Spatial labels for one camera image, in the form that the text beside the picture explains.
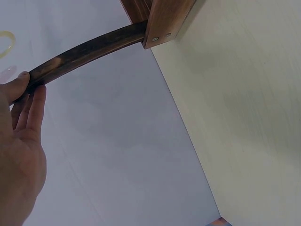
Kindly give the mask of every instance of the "wooden frame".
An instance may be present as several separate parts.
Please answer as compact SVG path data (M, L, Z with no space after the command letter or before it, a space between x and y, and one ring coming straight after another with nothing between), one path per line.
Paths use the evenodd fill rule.
M144 48L174 39L195 0L120 0L130 26L76 46L29 72L26 93L121 48L142 42Z
M196 0L120 0L132 23L148 20L144 48L173 40Z

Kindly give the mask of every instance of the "white panel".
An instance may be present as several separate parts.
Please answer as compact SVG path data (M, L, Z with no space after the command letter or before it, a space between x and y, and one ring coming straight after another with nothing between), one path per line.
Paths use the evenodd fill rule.
M119 0L4 0L0 30L17 43L0 71L31 70L128 24ZM204 226L220 216L150 50L136 44L47 88L48 175L26 226Z
M201 6L153 52L221 215L234 226L300 225L301 2Z

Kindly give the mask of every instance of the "dark wooden rod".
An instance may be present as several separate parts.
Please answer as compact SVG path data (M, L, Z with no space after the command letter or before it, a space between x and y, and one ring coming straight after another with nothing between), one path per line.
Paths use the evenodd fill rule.
M30 81L26 93L31 93L38 85L45 85L93 60L143 41L146 24L147 21L143 21L120 28L48 60L29 72Z

